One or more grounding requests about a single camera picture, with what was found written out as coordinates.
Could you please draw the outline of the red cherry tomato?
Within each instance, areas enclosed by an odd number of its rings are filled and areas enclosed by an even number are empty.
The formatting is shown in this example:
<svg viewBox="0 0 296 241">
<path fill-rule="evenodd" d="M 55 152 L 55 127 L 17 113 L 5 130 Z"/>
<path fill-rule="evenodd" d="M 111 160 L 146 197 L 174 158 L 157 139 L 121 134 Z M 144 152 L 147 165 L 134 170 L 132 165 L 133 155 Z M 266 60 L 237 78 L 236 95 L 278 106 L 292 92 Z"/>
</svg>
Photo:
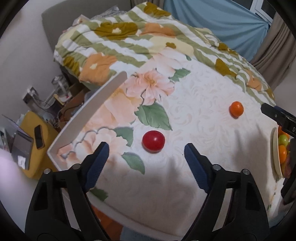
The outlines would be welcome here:
<svg viewBox="0 0 296 241">
<path fill-rule="evenodd" d="M 142 146 L 150 153 L 160 152 L 165 145 L 165 136 L 159 131 L 148 131 L 142 137 Z"/>
</svg>

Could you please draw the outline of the green striped floral quilt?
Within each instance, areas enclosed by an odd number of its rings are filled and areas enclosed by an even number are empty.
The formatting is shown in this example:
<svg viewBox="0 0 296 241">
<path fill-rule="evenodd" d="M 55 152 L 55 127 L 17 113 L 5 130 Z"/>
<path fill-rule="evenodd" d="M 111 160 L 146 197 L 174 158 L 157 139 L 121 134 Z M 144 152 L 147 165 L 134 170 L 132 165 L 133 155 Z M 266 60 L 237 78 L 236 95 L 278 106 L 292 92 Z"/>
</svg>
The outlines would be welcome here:
<svg viewBox="0 0 296 241">
<path fill-rule="evenodd" d="M 172 94 L 196 62 L 230 79 L 257 102 L 275 104 L 273 91 L 244 57 L 209 29 L 184 24 L 149 2 L 122 15 L 81 20 L 59 37 L 54 59 L 79 81 L 99 86 L 126 72 L 126 95 L 144 105 Z"/>
</svg>

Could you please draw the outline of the green apple in bowl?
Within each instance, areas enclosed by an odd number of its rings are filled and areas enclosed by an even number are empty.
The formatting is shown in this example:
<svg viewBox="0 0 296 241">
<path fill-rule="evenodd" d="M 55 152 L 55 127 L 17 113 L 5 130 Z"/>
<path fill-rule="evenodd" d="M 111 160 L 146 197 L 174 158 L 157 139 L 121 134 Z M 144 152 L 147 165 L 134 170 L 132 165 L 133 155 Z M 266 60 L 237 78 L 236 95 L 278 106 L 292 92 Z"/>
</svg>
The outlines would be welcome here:
<svg viewBox="0 0 296 241">
<path fill-rule="evenodd" d="M 285 134 L 283 134 L 283 135 L 280 135 L 279 137 L 278 137 L 278 145 L 279 146 L 287 146 L 288 145 L 288 143 L 289 143 L 289 138 L 288 138 L 288 136 L 287 135 L 285 135 Z"/>
</svg>

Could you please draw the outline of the orange mandarin in bowl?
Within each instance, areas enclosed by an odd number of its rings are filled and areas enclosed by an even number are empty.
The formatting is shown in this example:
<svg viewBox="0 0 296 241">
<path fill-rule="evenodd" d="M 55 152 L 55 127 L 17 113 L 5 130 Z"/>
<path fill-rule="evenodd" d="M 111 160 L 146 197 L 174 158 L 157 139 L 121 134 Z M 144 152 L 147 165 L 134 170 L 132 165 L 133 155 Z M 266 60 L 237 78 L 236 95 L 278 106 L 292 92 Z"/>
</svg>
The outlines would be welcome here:
<svg viewBox="0 0 296 241">
<path fill-rule="evenodd" d="M 285 133 L 285 132 L 282 130 L 281 126 L 278 126 L 278 136 L 281 136 L 281 135 L 286 135 L 287 138 L 290 139 L 289 134 L 288 134 L 288 133 Z"/>
</svg>

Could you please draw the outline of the blue hanging cloth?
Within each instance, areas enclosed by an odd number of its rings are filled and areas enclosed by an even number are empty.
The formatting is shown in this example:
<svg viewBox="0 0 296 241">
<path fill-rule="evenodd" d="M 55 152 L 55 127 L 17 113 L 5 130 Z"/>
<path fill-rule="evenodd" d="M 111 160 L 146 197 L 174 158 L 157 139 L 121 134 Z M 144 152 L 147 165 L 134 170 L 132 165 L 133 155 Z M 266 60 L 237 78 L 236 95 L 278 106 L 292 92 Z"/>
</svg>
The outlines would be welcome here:
<svg viewBox="0 0 296 241">
<path fill-rule="evenodd" d="M 208 28 L 230 49 L 251 61 L 260 48 L 269 24 L 234 1 L 165 1 L 164 10 L 197 28 Z"/>
</svg>

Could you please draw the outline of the window frame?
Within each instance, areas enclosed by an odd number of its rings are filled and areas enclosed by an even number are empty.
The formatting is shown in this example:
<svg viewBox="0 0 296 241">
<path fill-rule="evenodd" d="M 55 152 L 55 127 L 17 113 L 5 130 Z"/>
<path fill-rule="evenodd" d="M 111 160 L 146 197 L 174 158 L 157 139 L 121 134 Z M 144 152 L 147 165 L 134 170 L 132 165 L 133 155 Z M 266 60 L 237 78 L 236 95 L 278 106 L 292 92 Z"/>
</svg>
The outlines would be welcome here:
<svg viewBox="0 0 296 241">
<path fill-rule="evenodd" d="M 274 7 L 266 0 L 253 0 L 250 11 L 259 15 L 262 19 L 267 21 L 269 25 L 272 24 L 276 13 Z"/>
</svg>

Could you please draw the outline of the orange mandarin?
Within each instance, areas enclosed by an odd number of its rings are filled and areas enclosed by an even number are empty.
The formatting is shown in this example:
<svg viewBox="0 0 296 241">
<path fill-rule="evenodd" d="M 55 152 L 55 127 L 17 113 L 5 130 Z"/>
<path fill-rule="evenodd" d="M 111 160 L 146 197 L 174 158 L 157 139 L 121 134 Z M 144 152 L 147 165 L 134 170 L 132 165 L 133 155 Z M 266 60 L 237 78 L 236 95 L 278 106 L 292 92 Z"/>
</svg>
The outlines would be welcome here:
<svg viewBox="0 0 296 241">
<path fill-rule="evenodd" d="M 278 146 L 278 155 L 279 155 L 280 164 L 282 165 L 286 161 L 286 158 L 287 158 L 286 146 L 284 146 L 284 145 Z"/>
<path fill-rule="evenodd" d="M 278 126 L 278 136 L 281 136 L 281 135 L 286 135 L 287 138 L 290 139 L 289 134 L 288 134 L 288 133 L 285 133 L 285 132 L 282 130 L 281 126 Z"/>
</svg>

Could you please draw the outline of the glass blender jar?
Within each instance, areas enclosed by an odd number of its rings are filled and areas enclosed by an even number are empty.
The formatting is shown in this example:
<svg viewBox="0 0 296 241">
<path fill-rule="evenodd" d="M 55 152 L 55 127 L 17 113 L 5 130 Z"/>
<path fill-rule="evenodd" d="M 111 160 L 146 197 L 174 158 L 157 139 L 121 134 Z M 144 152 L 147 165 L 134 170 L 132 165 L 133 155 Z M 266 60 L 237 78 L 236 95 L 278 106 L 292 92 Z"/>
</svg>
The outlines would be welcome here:
<svg viewBox="0 0 296 241">
<path fill-rule="evenodd" d="M 69 84 L 62 74 L 55 76 L 51 83 L 61 102 L 66 103 L 69 99 L 71 99 L 72 94 L 70 92 Z"/>
</svg>

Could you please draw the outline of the yellow stool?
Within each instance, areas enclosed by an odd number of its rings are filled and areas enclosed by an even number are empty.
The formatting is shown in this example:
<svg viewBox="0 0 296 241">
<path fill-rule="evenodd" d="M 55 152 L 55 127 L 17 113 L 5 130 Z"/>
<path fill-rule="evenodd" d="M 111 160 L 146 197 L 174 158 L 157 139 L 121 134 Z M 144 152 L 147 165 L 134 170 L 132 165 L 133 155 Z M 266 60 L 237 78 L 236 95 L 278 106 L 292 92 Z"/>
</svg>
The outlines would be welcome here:
<svg viewBox="0 0 296 241">
<path fill-rule="evenodd" d="M 47 150 L 57 137 L 58 132 L 32 111 L 25 114 L 20 127 L 33 139 L 29 167 L 23 170 L 25 175 L 38 180 L 46 168 L 56 171 L 57 168 L 47 155 Z"/>
</svg>

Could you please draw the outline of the tablet screen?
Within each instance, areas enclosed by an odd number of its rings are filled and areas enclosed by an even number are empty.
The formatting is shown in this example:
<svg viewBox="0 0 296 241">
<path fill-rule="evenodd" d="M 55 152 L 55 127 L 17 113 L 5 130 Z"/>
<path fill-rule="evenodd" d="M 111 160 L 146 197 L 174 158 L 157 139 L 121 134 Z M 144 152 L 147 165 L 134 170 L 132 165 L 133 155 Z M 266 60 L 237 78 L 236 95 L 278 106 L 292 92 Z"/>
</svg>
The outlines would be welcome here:
<svg viewBox="0 0 296 241">
<path fill-rule="evenodd" d="M 16 131 L 13 146 L 11 149 L 11 155 L 13 160 L 23 170 L 29 169 L 33 142 L 33 138 L 31 138 L 27 134 Z"/>
</svg>

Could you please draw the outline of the small mandarin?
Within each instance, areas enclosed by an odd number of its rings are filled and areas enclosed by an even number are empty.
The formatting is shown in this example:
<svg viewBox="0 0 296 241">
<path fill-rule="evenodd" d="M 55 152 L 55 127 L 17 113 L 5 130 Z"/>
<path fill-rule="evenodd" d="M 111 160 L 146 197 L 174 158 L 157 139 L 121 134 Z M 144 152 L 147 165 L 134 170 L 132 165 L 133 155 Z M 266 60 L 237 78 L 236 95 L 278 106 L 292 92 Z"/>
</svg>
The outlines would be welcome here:
<svg viewBox="0 0 296 241">
<path fill-rule="evenodd" d="M 244 107 L 241 102 L 234 101 L 229 106 L 229 112 L 234 118 L 239 118 L 244 113 Z"/>
</svg>

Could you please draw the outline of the large brownish apple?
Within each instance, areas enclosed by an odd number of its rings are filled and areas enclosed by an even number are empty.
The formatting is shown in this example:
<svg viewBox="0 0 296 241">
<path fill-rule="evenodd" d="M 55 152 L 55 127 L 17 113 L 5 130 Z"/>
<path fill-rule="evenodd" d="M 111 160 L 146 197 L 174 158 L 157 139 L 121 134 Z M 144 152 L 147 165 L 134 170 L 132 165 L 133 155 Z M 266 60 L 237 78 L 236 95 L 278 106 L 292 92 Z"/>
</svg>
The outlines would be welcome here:
<svg viewBox="0 0 296 241">
<path fill-rule="evenodd" d="M 291 166 L 290 166 L 290 143 L 287 145 L 287 158 L 285 160 L 285 163 L 283 164 L 283 176 L 284 178 L 289 178 L 292 172 Z"/>
</svg>

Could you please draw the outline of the black smartphone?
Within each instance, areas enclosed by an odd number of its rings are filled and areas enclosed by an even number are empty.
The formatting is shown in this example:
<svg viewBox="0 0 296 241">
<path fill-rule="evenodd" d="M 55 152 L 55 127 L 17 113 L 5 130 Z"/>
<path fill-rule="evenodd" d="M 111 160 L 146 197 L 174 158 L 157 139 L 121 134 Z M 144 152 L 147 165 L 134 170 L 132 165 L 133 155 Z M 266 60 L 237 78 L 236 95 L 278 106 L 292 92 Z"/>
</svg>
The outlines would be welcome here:
<svg viewBox="0 0 296 241">
<path fill-rule="evenodd" d="M 35 137 L 37 150 L 42 149 L 45 146 L 45 144 L 44 144 L 44 140 L 43 140 L 41 125 L 38 125 L 34 128 L 34 137 Z"/>
</svg>

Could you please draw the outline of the cream fruit bowl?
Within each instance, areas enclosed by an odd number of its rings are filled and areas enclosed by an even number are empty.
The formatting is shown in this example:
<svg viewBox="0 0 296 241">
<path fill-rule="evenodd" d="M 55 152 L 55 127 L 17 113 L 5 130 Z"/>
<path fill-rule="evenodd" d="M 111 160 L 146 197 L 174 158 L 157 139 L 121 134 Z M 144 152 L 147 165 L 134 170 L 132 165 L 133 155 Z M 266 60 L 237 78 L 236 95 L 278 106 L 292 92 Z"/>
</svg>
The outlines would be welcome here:
<svg viewBox="0 0 296 241">
<path fill-rule="evenodd" d="M 277 176 L 281 179 L 281 178 L 283 178 L 283 174 L 281 171 L 280 158 L 279 158 L 279 154 L 278 154 L 278 127 L 273 129 L 271 143 L 272 143 L 274 170 L 275 170 Z"/>
</svg>

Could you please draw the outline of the grey padded headboard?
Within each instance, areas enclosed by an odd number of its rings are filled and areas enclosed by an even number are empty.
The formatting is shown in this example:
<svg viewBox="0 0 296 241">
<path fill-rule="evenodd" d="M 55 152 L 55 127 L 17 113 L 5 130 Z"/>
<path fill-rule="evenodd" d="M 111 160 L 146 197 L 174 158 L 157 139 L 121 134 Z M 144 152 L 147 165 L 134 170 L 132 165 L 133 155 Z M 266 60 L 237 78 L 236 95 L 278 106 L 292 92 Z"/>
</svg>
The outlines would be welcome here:
<svg viewBox="0 0 296 241">
<path fill-rule="evenodd" d="M 120 10 L 129 11 L 130 1 L 122 0 L 70 0 L 58 3 L 42 14 L 42 24 L 51 50 L 54 50 L 63 30 L 69 28 L 80 15 L 91 18 L 117 5 Z"/>
</svg>

